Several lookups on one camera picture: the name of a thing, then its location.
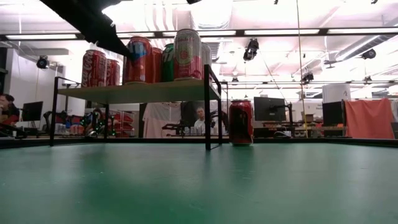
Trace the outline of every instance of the wooden shelf board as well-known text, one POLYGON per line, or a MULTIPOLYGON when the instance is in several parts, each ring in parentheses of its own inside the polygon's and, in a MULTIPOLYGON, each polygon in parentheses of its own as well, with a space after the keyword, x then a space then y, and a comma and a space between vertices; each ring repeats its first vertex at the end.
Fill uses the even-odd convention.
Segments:
MULTIPOLYGON (((205 99, 203 80, 187 80, 154 84, 60 89, 58 94, 103 104, 158 103, 205 99)), ((220 96, 210 85, 210 99, 220 96)))

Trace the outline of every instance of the black monitor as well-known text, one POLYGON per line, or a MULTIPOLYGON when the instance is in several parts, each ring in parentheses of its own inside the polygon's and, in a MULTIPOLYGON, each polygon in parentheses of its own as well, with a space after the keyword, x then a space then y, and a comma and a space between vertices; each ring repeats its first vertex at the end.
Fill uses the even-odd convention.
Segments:
POLYGON ((285 100, 280 98, 254 97, 256 121, 286 121, 285 100))
POLYGON ((23 121, 40 121, 42 119, 43 101, 24 103, 22 109, 23 121))

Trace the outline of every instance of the green table surface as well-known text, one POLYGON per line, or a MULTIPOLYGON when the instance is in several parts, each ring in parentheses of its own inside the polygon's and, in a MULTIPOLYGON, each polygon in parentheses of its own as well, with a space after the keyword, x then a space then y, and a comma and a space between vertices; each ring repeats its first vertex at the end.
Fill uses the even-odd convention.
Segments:
POLYGON ((398 150, 341 144, 2 150, 0 223, 398 223, 398 150))

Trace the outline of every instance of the green soda can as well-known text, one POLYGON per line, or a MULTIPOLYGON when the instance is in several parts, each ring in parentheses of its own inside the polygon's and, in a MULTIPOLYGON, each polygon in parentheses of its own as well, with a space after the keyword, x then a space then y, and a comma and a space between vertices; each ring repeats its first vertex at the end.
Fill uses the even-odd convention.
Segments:
POLYGON ((162 54, 162 82, 174 80, 174 44, 167 44, 162 54))

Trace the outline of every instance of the man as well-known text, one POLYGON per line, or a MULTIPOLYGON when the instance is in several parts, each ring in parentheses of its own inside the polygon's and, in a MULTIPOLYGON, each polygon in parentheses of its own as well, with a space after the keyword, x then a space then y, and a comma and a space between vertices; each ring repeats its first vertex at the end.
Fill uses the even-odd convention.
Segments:
POLYGON ((197 108, 197 115, 198 115, 198 120, 195 122, 193 127, 195 127, 197 133, 199 134, 204 134, 206 132, 205 130, 205 110, 202 107, 197 108))
POLYGON ((14 97, 8 94, 0 95, 0 123, 15 125, 19 120, 19 110, 14 105, 14 97))

